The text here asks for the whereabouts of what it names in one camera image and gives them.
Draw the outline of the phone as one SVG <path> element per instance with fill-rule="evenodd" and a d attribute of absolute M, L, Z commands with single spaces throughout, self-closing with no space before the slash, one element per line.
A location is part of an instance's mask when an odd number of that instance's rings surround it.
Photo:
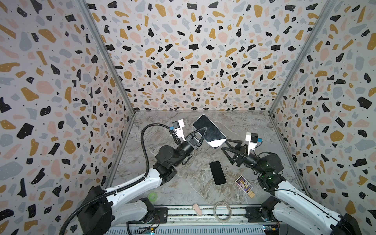
<path fill-rule="evenodd" d="M 220 129 L 209 119 L 207 115 L 201 115 L 194 123 L 193 127 L 196 130 L 206 128 L 206 131 L 199 131 L 201 136 L 204 136 L 206 143 L 213 149 L 221 147 L 226 141 L 227 137 L 220 131 Z"/>

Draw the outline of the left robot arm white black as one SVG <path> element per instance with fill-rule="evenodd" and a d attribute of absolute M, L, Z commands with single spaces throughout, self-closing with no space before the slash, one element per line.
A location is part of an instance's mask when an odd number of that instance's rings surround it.
<path fill-rule="evenodd" d="M 115 187 L 91 189 L 84 202 L 68 216 L 59 233 L 65 234 L 68 225 L 77 217 L 85 235 L 103 235 L 112 226 L 130 221 L 148 222 L 152 219 L 155 207 L 144 197 L 132 202 L 136 197 L 169 182 L 180 164 L 186 164 L 192 153 L 204 142 L 207 128 L 202 127 L 189 133 L 177 148 L 165 145 L 156 155 L 156 163 L 151 166 L 146 161 L 146 172 L 130 181 Z"/>

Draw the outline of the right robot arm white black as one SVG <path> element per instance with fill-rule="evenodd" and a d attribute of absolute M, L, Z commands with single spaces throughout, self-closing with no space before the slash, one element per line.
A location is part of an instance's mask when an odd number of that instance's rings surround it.
<path fill-rule="evenodd" d="M 284 222 L 304 235 L 361 234 L 354 217 L 326 208 L 287 181 L 282 176 L 284 167 L 277 154 L 257 155 L 247 144 L 237 140 L 227 140 L 221 150 L 231 164 L 252 169 L 261 188 L 270 193 L 258 212 L 265 222 Z"/>

